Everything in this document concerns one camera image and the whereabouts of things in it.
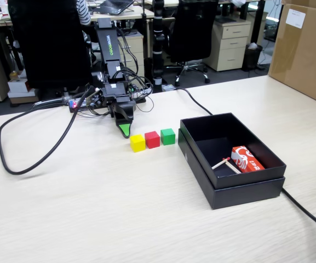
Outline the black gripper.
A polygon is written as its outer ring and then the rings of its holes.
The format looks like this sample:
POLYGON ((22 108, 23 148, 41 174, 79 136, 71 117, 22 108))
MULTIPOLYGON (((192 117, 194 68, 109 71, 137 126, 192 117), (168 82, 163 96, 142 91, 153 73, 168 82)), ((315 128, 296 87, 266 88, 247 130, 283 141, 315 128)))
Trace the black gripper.
POLYGON ((123 137, 128 139, 131 134, 131 124, 134 120, 136 102, 130 101, 124 83, 105 84, 102 88, 102 105, 112 105, 116 126, 123 137))

